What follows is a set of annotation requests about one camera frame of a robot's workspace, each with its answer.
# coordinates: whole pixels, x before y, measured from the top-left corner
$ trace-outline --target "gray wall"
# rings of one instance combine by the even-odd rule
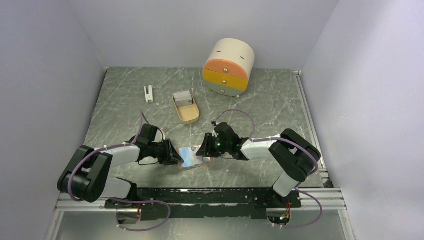
[[[44,239],[104,68],[66,0],[0,4],[0,239]]]
[[[300,70],[338,0],[70,0],[105,66],[203,67],[236,38],[256,68]]]
[[[358,240],[424,236],[424,2],[340,0],[302,80]]]

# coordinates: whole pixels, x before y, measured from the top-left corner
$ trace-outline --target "wall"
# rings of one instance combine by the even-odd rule
[[[0,4],[0,239],[44,239],[104,68],[66,0]]]
[[[203,67],[217,41],[255,51],[255,67],[300,70],[338,0],[71,0],[106,66]]]
[[[423,239],[424,3],[340,0],[303,68],[358,240]]]

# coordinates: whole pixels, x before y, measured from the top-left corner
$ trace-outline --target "marble tabletop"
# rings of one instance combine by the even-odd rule
[[[153,86],[153,103],[146,103],[144,86]],[[180,122],[172,94],[190,90],[200,111],[200,119],[189,125]],[[239,98],[209,91],[201,68],[110,67],[95,106],[85,145],[96,148],[120,144],[136,134],[140,110],[150,124],[164,130],[175,148],[201,145],[205,133],[212,132],[211,121],[228,109],[248,112],[256,122],[254,138],[280,134],[291,128],[311,142],[301,95],[292,71],[253,69],[248,88]],[[229,112],[227,122],[240,137],[252,131],[250,119]],[[146,158],[141,163],[155,163]],[[138,187],[211,188],[270,187],[282,168],[272,158],[249,161],[216,158],[212,165],[181,170],[178,166],[145,165],[136,162],[114,167],[110,177],[127,179]],[[323,187],[320,171],[308,177],[301,187]]]

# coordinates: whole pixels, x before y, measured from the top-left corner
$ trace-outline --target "beige tray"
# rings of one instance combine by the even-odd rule
[[[193,98],[193,105],[182,107],[177,107],[177,105],[175,104],[175,99],[174,97],[172,97],[172,101],[175,106],[176,112],[178,113],[178,117],[183,124],[195,123],[199,120],[200,117],[199,108],[196,104],[195,98],[193,97],[193,95],[191,95],[191,97]]]

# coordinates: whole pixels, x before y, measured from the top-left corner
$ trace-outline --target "yellow drawer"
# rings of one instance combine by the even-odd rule
[[[209,69],[203,69],[203,79],[214,84],[237,89],[243,92],[246,91],[249,83],[249,80],[247,79],[229,76]]]

